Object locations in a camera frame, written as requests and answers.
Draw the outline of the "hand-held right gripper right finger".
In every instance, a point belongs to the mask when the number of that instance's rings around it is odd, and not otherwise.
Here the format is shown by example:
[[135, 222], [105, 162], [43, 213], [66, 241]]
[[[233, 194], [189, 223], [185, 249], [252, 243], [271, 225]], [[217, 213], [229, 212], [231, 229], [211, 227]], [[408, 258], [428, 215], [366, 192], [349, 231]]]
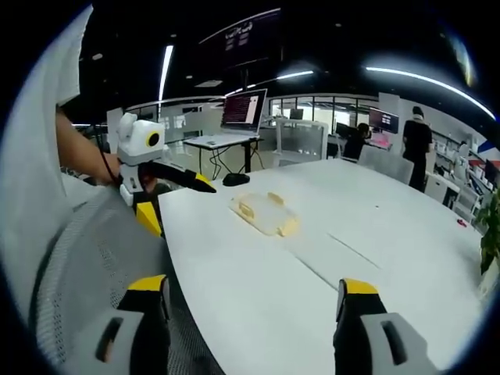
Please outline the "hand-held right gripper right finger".
[[436, 374], [426, 340], [388, 312], [371, 284], [339, 280], [333, 336], [336, 374]]

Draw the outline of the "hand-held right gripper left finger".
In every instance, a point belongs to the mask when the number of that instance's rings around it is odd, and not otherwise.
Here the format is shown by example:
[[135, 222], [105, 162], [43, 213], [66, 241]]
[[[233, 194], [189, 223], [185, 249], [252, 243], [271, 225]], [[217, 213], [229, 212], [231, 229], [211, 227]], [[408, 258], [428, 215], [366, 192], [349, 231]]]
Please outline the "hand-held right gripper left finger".
[[116, 309], [107, 309], [76, 337], [73, 374], [166, 374], [170, 332], [160, 274], [133, 282]]

